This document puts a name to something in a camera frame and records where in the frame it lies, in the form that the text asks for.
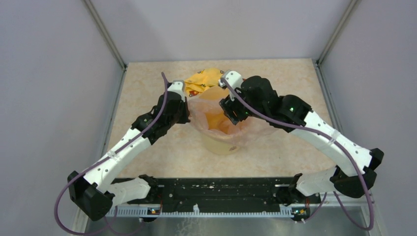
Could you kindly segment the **yellow printed wrapper bag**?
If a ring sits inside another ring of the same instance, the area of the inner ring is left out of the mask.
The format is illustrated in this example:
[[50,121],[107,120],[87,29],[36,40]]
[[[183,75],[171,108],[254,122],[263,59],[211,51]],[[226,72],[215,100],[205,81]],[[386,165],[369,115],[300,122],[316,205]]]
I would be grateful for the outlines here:
[[187,97],[199,95],[209,88],[216,86],[223,74],[224,71],[221,69],[206,68],[190,76],[184,81]]

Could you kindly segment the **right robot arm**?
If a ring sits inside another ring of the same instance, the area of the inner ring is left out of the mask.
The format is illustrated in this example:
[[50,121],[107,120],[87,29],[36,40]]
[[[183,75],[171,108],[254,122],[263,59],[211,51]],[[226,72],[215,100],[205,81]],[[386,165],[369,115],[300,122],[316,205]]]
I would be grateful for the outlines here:
[[376,168],[384,153],[366,149],[343,136],[326,123],[312,107],[295,95],[278,95],[268,79],[242,78],[231,71],[218,85],[229,95],[220,101],[225,116],[238,124],[248,117],[295,135],[330,158],[335,167],[313,174],[297,174],[288,188],[289,198],[301,203],[308,196],[337,191],[351,198],[369,193],[376,180]]

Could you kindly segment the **translucent pink plastic bag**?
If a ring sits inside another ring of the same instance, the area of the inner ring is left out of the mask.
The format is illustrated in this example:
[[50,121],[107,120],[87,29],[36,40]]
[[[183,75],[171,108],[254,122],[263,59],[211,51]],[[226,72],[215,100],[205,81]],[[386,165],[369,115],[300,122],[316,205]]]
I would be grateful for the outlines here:
[[245,146],[276,131],[261,119],[248,117],[234,125],[219,105],[221,98],[199,96],[188,102],[191,125],[197,131],[217,141]]

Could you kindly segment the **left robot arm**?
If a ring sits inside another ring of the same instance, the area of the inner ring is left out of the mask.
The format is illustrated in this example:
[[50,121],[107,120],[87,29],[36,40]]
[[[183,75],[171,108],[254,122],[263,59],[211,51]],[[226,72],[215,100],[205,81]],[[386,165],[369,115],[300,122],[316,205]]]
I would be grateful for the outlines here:
[[183,92],[161,95],[157,105],[132,123],[123,138],[99,160],[98,166],[79,175],[73,171],[67,178],[70,199],[92,221],[103,218],[112,207],[142,199],[157,199],[156,180],[147,175],[115,183],[118,174],[140,152],[151,147],[175,124],[189,122],[187,98]]

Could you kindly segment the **yellow trash bin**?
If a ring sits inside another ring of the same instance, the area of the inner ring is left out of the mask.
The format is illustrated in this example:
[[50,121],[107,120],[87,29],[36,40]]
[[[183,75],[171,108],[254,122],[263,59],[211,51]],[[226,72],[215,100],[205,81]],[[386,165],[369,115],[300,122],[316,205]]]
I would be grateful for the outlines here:
[[233,125],[224,115],[219,102],[229,93],[219,87],[204,91],[197,101],[196,123],[205,148],[218,155],[229,155],[239,150],[244,134],[241,125]]

